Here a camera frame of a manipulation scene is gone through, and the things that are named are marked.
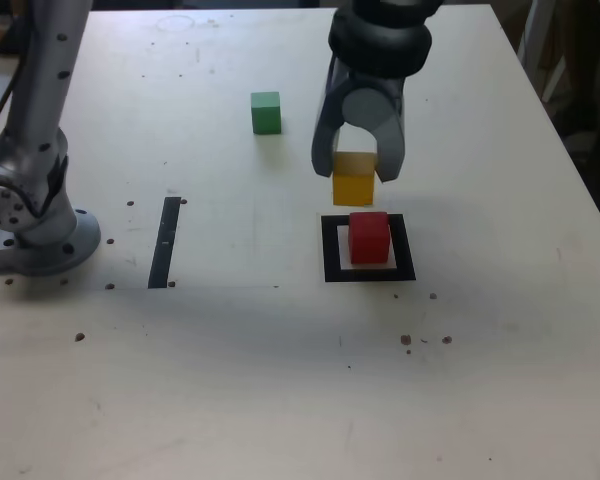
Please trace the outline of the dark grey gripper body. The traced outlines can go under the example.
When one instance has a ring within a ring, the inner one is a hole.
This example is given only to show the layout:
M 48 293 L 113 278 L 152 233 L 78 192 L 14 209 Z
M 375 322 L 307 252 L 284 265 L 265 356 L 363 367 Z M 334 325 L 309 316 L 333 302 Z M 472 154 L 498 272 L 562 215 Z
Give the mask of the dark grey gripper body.
M 375 77 L 357 71 L 350 71 L 347 77 L 346 100 L 402 100 L 403 78 L 391 79 Z

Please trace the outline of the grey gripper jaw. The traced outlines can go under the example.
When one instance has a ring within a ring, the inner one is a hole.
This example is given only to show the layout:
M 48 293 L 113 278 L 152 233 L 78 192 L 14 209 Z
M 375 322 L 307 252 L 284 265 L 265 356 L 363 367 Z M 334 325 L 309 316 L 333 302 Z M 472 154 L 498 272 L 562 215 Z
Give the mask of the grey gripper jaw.
M 312 166 L 322 177 L 333 173 L 336 139 L 344 124 L 342 106 L 350 92 L 349 73 L 350 69 L 332 54 L 311 145 Z
M 376 140 L 375 171 L 382 182 L 396 180 L 405 157 L 403 120 L 396 103 L 373 88 L 352 90 L 343 100 L 344 121 Z

